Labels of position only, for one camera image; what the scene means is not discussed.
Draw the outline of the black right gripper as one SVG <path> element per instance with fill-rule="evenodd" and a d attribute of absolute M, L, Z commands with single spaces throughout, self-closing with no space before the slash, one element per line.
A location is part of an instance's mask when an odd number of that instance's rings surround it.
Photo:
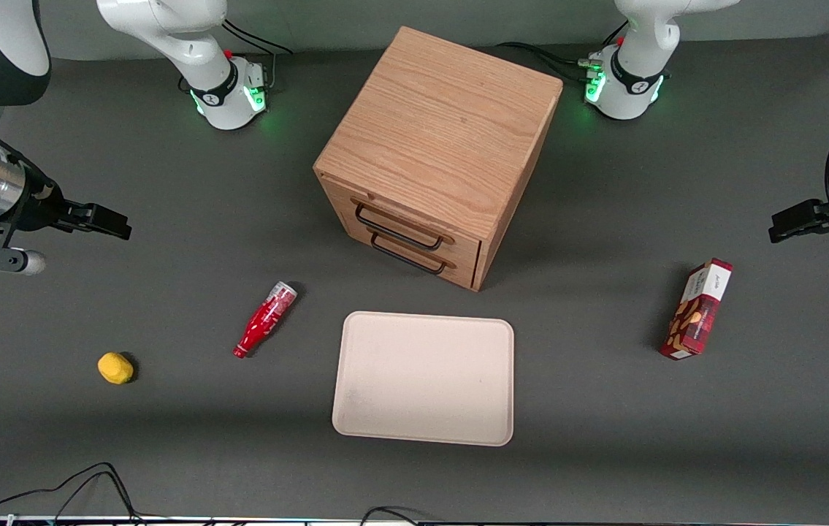
<path fill-rule="evenodd" d="M 123 214 L 96 203 L 67 202 L 59 186 L 44 177 L 26 173 L 26 190 L 12 217 L 14 229 L 57 229 L 66 233 L 94 232 L 122 240 L 131 237 L 131 226 Z"/>

